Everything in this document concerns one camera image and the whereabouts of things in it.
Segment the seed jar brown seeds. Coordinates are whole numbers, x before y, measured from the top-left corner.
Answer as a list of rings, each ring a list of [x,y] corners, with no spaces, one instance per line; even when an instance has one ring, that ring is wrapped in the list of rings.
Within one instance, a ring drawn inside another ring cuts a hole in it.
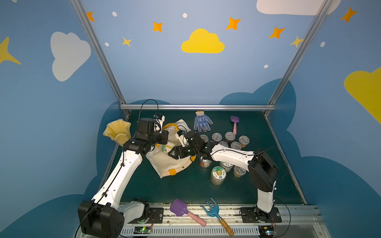
[[[209,141],[208,136],[205,134],[200,135],[200,138],[203,139],[205,143],[207,143]]]

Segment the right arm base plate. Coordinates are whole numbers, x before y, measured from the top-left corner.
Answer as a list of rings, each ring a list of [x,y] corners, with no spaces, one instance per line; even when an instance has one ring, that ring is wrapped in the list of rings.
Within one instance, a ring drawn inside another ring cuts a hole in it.
[[[282,223],[282,219],[277,207],[273,207],[269,213],[257,207],[241,207],[239,214],[243,223]]]

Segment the yellow ruffled vase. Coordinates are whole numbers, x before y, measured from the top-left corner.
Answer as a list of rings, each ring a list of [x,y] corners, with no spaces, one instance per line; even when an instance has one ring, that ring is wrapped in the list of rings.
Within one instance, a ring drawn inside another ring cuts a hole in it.
[[[103,131],[103,135],[109,137],[120,146],[123,146],[132,137],[130,127],[130,122],[118,119],[107,124],[106,129]]]

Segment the carrot label seed can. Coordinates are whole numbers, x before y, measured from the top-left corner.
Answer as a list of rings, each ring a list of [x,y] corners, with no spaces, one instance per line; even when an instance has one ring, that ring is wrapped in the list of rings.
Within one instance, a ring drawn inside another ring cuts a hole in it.
[[[211,166],[211,164],[212,164],[212,161],[210,161],[210,160],[201,160],[201,162],[200,162],[200,166],[202,168],[208,168]]]

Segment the aluminium back rail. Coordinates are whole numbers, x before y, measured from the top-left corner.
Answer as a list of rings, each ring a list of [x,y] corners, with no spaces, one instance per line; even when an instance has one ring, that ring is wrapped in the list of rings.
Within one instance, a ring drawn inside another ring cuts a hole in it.
[[[275,105],[153,105],[121,104],[122,110],[183,110],[183,111],[273,111]]]

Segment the sunflower label seed can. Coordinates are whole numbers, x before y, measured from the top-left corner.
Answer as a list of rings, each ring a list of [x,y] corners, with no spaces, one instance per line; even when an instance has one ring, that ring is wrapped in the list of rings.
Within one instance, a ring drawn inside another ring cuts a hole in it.
[[[222,166],[215,166],[211,170],[210,181],[212,184],[222,185],[227,176],[226,170]]]

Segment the right circuit board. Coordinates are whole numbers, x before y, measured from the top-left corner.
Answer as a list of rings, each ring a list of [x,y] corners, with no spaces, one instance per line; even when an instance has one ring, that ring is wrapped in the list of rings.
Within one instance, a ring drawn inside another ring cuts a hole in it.
[[[259,238],[273,238],[277,231],[272,226],[259,226]]]

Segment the white canvas bag yellow handles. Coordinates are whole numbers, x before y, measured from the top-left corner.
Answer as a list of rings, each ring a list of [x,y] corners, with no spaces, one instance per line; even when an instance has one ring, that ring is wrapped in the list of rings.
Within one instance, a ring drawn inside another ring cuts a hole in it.
[[[158,144],[152,151],[146,154],[146,158],[161,179],[167,176],[176,175],[190,166],[196,159],[195,155],[186,156],[180,159],[174,159],[168,155],[170,150],[175,146],[182,146],[182,143],[175,136],[175,134],[179,132],[178,126],[181,127],[181,130],[186,130],[187,132],[190,132],[191,130],[183,119],[180,119],[175,123],[166,124],[163,129],[169,132],[168,143],[166,145]]]

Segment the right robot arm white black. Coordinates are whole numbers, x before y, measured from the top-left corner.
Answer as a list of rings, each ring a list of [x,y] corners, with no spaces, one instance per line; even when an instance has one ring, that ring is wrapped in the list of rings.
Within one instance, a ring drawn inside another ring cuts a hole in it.
[[[274,209],[274,191],[279,169],[264,150],[242,151],[224,147],[214,141],[205,142],[197,132],[188,132],[179,137],[180,145],[168,152],[174,159],[198,156],[201,159],[226,162],[249,172],[258,190],[256,209],[269,214]]]

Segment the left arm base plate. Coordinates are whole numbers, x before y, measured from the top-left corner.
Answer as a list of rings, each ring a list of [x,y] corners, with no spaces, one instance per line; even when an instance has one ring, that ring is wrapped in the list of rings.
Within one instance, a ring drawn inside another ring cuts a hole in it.
[[[146,218],[134,219],[130,224],[162,224],[164,218],[164,209],[159,208],[150,208],[149,213]]]

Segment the circuit board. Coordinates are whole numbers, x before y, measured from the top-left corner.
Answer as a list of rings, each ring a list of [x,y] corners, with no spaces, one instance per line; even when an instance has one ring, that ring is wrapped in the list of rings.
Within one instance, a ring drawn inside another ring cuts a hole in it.
[[[135,227],[134,235],[150,235],[152,232],[152,228],[150,227]]]
[[[273,238],[277,231],[272,226],[259,226],[259,238]]]

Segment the seed jar pink seeds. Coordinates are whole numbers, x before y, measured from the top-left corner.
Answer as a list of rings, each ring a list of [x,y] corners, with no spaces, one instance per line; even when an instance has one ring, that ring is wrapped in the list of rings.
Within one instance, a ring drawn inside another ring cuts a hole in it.
[[[231,144],[232,142],[234,142],[236,139],[236,135],[231,132],[231,131],[228,131],[225,133],[225,141],[228,143],[228,144]]]

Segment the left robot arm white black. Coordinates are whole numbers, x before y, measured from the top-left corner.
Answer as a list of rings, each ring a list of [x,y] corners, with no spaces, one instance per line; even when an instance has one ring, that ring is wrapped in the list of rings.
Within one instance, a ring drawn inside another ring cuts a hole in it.
[[[143,157],[157,144],[166,145],[168,131],[141,134],[123,145],[119,164],[114,168],[100,190],[90,201],[83,201],[78,208],[79,229],[83,234],[97,238],[117,238],[125,224],[125,217],[118,207],[122,195]]]

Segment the seed jar purple seeds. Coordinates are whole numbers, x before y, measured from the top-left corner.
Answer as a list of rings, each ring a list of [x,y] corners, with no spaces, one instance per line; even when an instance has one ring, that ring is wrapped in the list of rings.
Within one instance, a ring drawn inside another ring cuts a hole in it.
[[[216,142],[216,143],[221,142],[222,139],[223,139],[222,135],[221,135],[220,133],[218,133],[218,132],[215,132],[215,133],[212,135],[211,138],[212,138],[212,140],[213,140],[214,142]]]

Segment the seed jar clear lid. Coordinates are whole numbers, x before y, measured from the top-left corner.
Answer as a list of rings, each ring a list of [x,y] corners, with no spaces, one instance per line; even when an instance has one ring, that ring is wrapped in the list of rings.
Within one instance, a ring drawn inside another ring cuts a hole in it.
[[[238,142],[242,148],[245,148],[250,143],[250,139],[247,136],[242,135],[239,137]]]

